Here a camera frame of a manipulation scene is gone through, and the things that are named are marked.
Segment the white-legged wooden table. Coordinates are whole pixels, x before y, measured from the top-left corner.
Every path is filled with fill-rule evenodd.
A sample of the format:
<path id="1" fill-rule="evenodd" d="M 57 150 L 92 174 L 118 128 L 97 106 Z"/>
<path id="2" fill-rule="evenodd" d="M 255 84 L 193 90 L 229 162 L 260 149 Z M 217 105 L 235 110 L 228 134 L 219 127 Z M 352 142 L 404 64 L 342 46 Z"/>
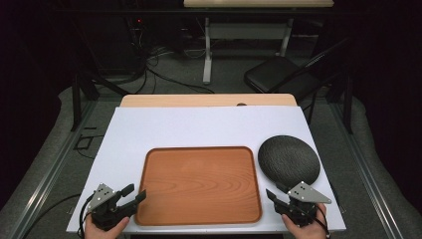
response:
<path id="1" fill-rule="evenodd" d="M 183 0 L 186 8 L 192 9 L 234 9 L 246 10 L 250 8 L 257 10 L 263 8 L 264 10 L 276 10 L 277 8 L 284 8 L 286 10 L 297 10 L 298 8 L 330 8 L 333 6 L 332 0 Z M 203 83 L 209 85 L 211 83 L 212 70 L 212 39 L 271 39 L 281 40 L 282 46 L 277 53 L 278 56 L 286 54 L 289 43 L 294 19 L 288 18 L 281 23 L 258 23 L 257 21 L 240 21 L 222 22 L 211 20 L 206 17 L 204 20 L 204 36 L 205 36 L 205 62 Z"/>

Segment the dark equipment with red light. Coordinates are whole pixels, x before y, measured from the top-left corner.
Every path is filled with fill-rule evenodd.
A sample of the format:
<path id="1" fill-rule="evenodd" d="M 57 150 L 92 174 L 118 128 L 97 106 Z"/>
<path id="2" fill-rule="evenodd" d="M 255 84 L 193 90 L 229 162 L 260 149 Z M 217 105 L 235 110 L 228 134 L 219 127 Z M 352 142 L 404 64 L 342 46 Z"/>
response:
<path id="1" fill-rule="evenodd" d="M 144 33 L 142 20 L 135 17 L 125 17 L 125 23 L 128 28 L 131 46 L 134 49 L 138 72 L 143 72 L 146 65 L 146 53 L 142 47 L 142 36 Z"/>

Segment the white board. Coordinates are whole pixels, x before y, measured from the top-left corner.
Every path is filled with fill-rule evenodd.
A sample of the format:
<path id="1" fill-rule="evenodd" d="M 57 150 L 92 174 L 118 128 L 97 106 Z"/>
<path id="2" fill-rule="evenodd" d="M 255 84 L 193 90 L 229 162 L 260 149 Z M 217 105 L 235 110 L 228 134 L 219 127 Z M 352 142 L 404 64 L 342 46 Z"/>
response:
<path id="1" fill-rule="evenodd" d="M 79 214 L 86 199 L 100 183 L 122 189 L 130 183 L 139 187 L 146 154 L 157 147 L 230 146 L 252 149 L 257 156 L 263 141 L 272 135 L 291 135 L 306 142 L 317 154 L 314 139 L 299 107 L 242 106 L 193 108 L 116 108 L 105 138 L 91 168 L 82 196 L 67 232 L 79 229 Z M 138 226 L 131 222 L 124 230 L 131 234 L 276 234 L 287 232 L 281 216 L 266 197 L 266 188 L 279 198 L 286 196 L 257 168 L 263 215 L 256 223 L 189 226 Z M 313 188 L 332 200 L 327 205 L 330 231 L 346 229 L 326 173 L 321 166 Z"/>

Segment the aluminium floor rail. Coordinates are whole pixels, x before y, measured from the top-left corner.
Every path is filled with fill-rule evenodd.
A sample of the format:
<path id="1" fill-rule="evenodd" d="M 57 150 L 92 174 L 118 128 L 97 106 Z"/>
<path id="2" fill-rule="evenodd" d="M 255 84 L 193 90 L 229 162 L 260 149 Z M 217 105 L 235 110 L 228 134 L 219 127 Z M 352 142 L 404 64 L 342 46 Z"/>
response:
<path id="1" fill-rule="evenodd" d="M 329 108 L 334 115 L 335 121 L 340 127 L 340 131 L 346 144 L 350 150 L 352 158 L 356 164 L 358 174 L 365 187 L 366 194 L 368 195 L 374 210 L 383 226 L 383 229 L 388 239 L 404 239 L 401 230 L 395 218 L 392 215 L 390 207 L 387 205 L 384 195 L 382 194 L 375 178 L 370 171 L 366 159 L 352 133 L 346 128 L 342 121 L 342 113 L 340 106 L 337 104 L 330 104 Z"/>
<path id="2" fill-rule="evenodd" d="M 0 222 L 4 222 L 0 239 L 23 238 L 40 213 L 67 162 L 68 154 L 96 105 L 96 101 L 84 103 L 82 118 L 79 124 L 73 127 L 73 107 L 69 101 L 62 103 L 52 131 L 11 198 L 0 211 Z"/>

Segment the round dark textured plate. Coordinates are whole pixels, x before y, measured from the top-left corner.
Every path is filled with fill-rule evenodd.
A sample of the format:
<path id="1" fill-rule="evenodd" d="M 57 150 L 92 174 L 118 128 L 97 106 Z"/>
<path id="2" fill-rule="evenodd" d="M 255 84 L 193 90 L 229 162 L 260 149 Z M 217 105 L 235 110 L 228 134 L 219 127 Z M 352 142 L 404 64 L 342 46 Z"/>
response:
<path id="1" fill-rule="evenodd" d="M 313 184 L 320 173 L 317 153 L 307 143 L 290 135 L 266 139 L 258 150 L 258 162 L 270 180 L 287 187 L 302 181 Z"/>

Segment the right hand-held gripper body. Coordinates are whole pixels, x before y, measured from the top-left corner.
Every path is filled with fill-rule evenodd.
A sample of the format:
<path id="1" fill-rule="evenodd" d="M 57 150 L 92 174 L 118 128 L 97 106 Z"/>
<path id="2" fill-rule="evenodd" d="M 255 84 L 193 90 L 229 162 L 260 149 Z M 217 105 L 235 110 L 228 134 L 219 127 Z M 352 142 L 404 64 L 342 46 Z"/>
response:
<path id="1" fill-rule="evenodd" d="M 317 218 L 317 204 L 331 204 L 331 199 L 305 182 L 300 182 L 289 189 L 291 219 L 299 226 L 312 224 Z"/>

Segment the brown wooden tray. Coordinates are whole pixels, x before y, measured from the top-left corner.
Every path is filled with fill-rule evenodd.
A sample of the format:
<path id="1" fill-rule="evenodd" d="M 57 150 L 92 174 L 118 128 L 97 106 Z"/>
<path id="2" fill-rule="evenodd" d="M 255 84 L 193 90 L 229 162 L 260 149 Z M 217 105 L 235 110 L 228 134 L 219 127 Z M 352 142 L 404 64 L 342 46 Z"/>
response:
<path id="1" fill-rule="evenodd" d="M 139 189 L 140 226 L 249 224 L 262 217 L 255 161 L 246 146 L 154 148 Z"/>

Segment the light wooden table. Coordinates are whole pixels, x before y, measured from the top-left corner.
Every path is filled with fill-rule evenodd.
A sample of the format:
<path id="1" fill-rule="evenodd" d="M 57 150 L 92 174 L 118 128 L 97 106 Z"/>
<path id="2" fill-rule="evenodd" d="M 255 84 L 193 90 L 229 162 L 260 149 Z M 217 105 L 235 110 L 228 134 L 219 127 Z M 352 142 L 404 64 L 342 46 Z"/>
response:
<path id="1" fill-rule="evenodd" d="M 125 108 L 147 107 L 232 107 L 289 106 L 297 101 L 290 94 L 205 94 L 205 95 L 127 95 L 120 105 Z"/>

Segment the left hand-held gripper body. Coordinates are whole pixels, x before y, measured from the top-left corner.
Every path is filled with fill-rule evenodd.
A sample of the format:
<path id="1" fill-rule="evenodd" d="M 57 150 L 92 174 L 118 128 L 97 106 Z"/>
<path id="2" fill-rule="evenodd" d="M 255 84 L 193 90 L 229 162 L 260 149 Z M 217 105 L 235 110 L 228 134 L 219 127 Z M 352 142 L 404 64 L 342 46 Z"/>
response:
<path id="1" fill-rule="evenodd" d="M 98 228 L 109 231 L 124 218 L 121 207 L 116 205 L 121 198 L 120 190 L 115 191 L 104 183 L 98 186 L 88 207 L 93 223 Z"/>

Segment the black folding chair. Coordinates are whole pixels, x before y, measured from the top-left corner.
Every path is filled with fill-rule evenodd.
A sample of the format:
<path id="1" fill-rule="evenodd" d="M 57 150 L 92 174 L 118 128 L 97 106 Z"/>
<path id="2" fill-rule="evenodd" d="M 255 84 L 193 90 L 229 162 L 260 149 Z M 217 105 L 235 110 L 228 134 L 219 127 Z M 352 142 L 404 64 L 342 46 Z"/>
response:
<path id="1" fill-rule="evenodd" d="M 317 92 L 336 80 L 342 73 L 337 60 L 351 40 L 345 38 L 298 66 L 286 57 L 274 57 L 244 74 L 244 82 L 259 94 L 290 94 L 297 102 L 312 97 L 311 103 L 303 108 L 308 110 L 307 123 L 312 121 Z"/>

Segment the person's right hand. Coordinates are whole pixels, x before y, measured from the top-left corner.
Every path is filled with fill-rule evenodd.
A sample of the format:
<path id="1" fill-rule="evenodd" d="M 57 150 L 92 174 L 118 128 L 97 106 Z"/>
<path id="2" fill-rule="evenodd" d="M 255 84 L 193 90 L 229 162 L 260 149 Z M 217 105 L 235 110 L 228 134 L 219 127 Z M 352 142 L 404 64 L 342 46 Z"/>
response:
<path id="1" fill-rule="evenodd" d="M 322 203 L 318 203 L 316 206 L 318 207 L 316 221 L 304 227 L 299 227 L 287 215 L 282 215 L 286 228 L 296 239 L 327 239 L 326 232 L 322 227 L 326 225 L 326 207 Z"/>

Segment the black metal stand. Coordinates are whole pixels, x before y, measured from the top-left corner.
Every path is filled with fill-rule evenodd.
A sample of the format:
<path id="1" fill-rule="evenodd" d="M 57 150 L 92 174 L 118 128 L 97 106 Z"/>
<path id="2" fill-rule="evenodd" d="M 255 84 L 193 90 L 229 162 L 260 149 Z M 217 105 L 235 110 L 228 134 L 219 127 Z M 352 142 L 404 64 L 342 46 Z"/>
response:
<path id="1" fill-rule="evenodd" d="M 89 101 L 97 101 L 100 93 L 96 88 L 96 84 L 105 86 L 118 95 L 124 97 L 128 95 L 128 91 L 118 87 L 105 78 L 94 74 L 90 71 L 78 72 L 72 81 L 72 100 L 73 100 L 73 126 L 72 131 L 75 131 L 81 124 L 83 119 L 81 94 L 84 94 Z"/>
<path id="2" fill-rule="evenodd" d="M 353 80 L 346 69 L 340 70 L 334 75 L 333 81 L 326 95 L 329 103 L 342 102 L 342 123 L 348 133 L 352 133 L 351 128 L 351 108 L 352 108 Z"/>

